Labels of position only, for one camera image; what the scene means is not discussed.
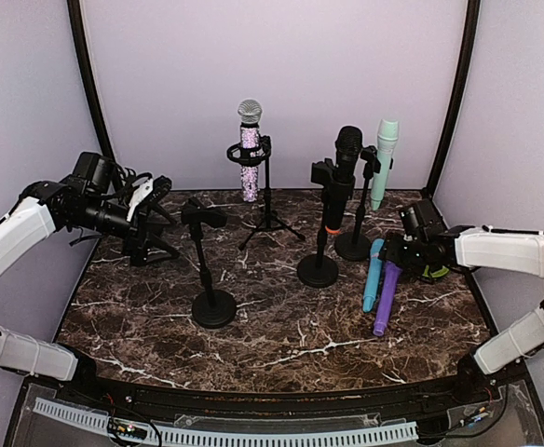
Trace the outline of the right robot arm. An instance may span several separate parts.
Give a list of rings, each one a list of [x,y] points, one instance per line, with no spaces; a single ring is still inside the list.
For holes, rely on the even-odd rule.
[[[379,251],[387,289],[395,287],[400,273],[421,277],[446,267],[476,277],[482,292],[489,282],[503,280],[492,289],[518,307],[499,322],[496,334],[457,363],[449,395],[468,404],[486,381],[544,349],[544,230],[449,226],[427,199],[401,208],[399,217],[402,230],[387,234]]]

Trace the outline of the purple microphone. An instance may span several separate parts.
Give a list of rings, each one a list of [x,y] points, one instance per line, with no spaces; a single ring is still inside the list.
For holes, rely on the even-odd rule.
[[[386,331],[400,275],[401,268],[398,265],[391,261],[385,262],[384,281],[373,328],[375,336],[381,337]]]

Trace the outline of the blue microphone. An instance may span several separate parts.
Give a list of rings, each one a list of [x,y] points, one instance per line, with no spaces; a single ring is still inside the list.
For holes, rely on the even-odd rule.
[[[370,248],[370,262],[362,300],[362,310],[364,313],[369,313],[374,308],[383,270],[383,261],[379,257],[383,246],[384,239],[377,238],[373,241]]]

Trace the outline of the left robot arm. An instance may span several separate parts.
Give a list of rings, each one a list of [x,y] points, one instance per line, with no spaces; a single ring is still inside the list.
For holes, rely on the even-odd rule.
[[[58,182],[28,185],[0,219],[0,277],[62,229],[120,238],[133,266],[178,258],[179,252],[160,236],[164,225],[175,223],[160,205],[171,187],[166,176],[136,173],[106,156],[81,153],[71,174]],[[164,224],[151,221],[151,212],[163,217]],[[69,382],[70,392],[86,406],[105,398],[104,383],[88,372],[93,366],[92,359],[72,348],[0,326],[0,368]]]

